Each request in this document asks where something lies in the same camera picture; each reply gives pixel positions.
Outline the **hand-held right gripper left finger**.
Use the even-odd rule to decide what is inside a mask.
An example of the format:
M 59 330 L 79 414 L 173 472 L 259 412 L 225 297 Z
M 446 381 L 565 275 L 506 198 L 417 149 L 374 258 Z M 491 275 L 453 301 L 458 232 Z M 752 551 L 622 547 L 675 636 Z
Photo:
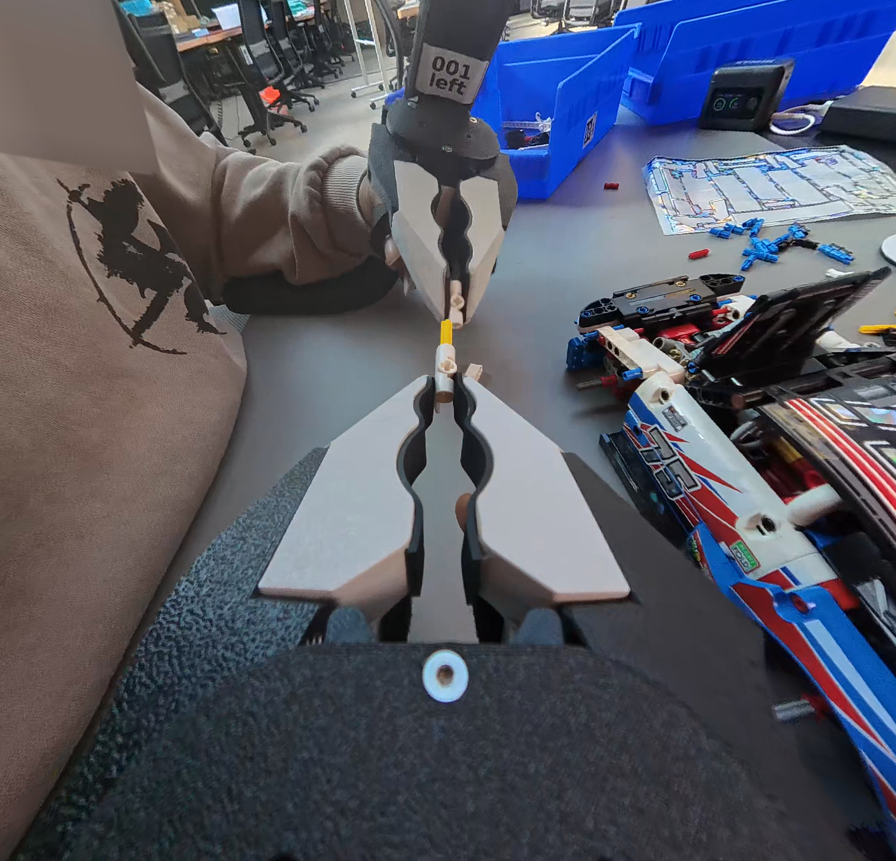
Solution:
M 356 609 L 381 641 L 407 641 L 424 575 L 429 378 L 420 376 L 323 453 L 258 584 L 263 598 Z

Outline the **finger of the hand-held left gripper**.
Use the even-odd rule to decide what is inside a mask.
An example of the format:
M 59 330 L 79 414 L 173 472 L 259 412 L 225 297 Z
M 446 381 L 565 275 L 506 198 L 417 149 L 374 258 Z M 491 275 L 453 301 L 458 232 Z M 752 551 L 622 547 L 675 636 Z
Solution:
M 434 217 L 442 188 L 435 176 L 412 162 L 394 162 L 398 208 L 391 235 L 411 282 L 438 321 L 450 318 L 449 271 Z
M 467 323 L 485 295 L 505 227 L 496 180 L 477 175 L 461 181 L 455 201 L 461 206 L 462 217 L 453 228 L 453 280 L 463 285 Z

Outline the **person's left forearm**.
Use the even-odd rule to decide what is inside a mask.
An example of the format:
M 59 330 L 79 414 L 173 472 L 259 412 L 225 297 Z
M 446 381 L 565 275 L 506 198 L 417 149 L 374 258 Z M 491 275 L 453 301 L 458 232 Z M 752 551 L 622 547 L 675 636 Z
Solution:
M 158 171 L 136 175 L 203 293 L 280 273 L 303 286 L 350 273 L 371 250 L 374 198 L 367 158 L 336 146 L 279 162 L 195 136 L 142 87 Z

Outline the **grey desk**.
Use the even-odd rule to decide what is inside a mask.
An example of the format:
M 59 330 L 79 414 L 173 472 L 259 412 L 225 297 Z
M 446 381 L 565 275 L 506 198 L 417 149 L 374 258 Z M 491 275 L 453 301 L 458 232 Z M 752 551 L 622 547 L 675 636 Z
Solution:
M 435 337 L 374 258 L 207 309 L 245 378 L 218 468 L 15 859 L 869 859 L 858 763 L 770 712 L 751 623 L 563 450 L 631 587 L 510 637 L 381 641 L 258 582 L 328 445 Z M 429 385 L 429 425 L 434 423 Z

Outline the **person's left hand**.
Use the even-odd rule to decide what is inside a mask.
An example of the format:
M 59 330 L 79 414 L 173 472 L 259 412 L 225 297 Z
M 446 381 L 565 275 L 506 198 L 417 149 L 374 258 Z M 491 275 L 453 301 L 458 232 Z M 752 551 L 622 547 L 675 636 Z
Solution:
M 399 278 L 403 295 L 415 288 L 397 243 L 392 235 L 392 221 L 386 202 L 378 194 L 368 169 L 357 188 L 357 205 L 365 225 L 370 231 L 371 247 Z

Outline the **pile of loose toy pieces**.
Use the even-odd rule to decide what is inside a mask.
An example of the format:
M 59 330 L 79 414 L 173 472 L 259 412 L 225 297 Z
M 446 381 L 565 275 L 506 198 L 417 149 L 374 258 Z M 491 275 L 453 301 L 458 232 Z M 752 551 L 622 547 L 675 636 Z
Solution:
M 551 116 L 537 113 L 533 120 L 510 120 L 502 124 L 502 135 L 508 150 L 546 147 L 550 143 L 553 126 Z

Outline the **blue storage bin open front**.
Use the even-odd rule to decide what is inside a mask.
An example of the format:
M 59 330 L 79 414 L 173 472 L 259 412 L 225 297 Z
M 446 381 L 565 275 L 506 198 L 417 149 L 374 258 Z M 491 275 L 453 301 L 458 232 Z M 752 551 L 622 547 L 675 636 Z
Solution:
M 521 199 L 548 199 L 613 127 L 636 36 L 622 26 L 499 44 L 472 113 L 494 129 Z M 508 150 L 503 122 L 537 113 L 553 118 L 550 143 Z

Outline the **white blue red toy race car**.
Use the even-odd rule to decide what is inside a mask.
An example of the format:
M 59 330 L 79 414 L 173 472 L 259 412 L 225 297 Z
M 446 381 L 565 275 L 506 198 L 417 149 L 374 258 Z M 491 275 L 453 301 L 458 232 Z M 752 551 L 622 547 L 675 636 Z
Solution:
M 601 445 L 655 525 L 793 660 L 845 731 L 894 844 L 894 349 L 836 317 L 892 269 L 681 310 L 579 344 L 627 393 Z

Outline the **black white toy brick chassis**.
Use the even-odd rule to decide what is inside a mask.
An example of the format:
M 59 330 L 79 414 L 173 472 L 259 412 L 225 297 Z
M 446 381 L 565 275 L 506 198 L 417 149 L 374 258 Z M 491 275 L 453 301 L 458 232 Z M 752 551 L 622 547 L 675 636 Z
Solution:
M 584 374 L 580 392 L 605 389 L 628 399 L 651 376 L 686 385 L 702 347 L 740 323 L 756 301 L 732 274 L 687 275 L 630 287 L 592 300 L 575 321 L 568 374 Z

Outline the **wooden office table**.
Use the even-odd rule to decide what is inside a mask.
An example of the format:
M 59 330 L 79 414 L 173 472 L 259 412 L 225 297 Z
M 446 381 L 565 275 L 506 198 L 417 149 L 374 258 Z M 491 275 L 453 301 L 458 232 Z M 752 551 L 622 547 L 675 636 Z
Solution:
M 199 32 L 196 35 L 184 36 L 175 40 L 175 45 L 179 54 L 184 55 L 197 49 L 206 49 L 218 46 L 230 41 L 230 39 L 241 38 L 243 31 L 241 26 L 230 29 L 214 29 L 206 32 Z

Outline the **person's torso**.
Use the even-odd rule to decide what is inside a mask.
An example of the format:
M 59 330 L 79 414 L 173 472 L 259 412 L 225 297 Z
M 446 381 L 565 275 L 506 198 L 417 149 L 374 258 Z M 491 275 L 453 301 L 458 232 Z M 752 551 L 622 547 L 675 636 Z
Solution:
M 2 855 L 218 468 L 239 343 L 128 174 L 2 155 Z

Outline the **cluster of blue toy pins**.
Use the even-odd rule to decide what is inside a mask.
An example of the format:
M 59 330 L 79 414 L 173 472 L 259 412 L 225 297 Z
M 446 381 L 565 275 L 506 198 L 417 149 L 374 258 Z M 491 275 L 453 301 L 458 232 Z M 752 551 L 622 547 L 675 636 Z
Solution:
M 791 248 L 802 248 L 822 254 L 824 257 L 844 265 L 855 261 L 852 251 L 835 243 L 820 243 L 812 239 L 811 228 L 801 222 L 790 224 L 786 232 L 777 238 L 764 238 L 762 231 L 765 220 L 761 217 L 749 218 L 741 223 L 725 222 L 708 230 L 709 235 L 719 239 L 734 236 L 746 237 L 747 246 L 742 251 L 744 262 L 742 271 L 748 271 L 756 262 L 777 263 L 782 253 Z

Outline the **black timer device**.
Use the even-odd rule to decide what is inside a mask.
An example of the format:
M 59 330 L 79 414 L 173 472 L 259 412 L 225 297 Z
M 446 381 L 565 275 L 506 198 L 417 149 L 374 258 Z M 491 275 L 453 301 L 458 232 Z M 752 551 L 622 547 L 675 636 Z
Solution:
M 698 127 L 714 131 L 764 131 L 778 111 L 795 67 L 793 58 L 741 60 L 714 71 Z

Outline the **large blue storage bin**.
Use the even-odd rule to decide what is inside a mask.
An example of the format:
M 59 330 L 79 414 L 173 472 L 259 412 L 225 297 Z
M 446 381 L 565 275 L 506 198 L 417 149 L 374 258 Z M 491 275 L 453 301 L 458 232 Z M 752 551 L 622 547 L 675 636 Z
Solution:
M 650 125 L 700 116 L 714 72 L 791 59 L 784 105 L 853 92 L 895 30 L 895 0 L 666 0 L 621 11 L 636 26 L 621 104 Z

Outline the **black power adapter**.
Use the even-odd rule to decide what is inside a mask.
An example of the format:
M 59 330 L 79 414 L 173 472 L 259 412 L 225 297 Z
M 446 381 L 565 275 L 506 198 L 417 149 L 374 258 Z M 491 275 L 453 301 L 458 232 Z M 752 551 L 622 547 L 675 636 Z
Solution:
M 837 98 L 827 109 L 820 133 L 895 142 L 895 88 L 863 86 Z

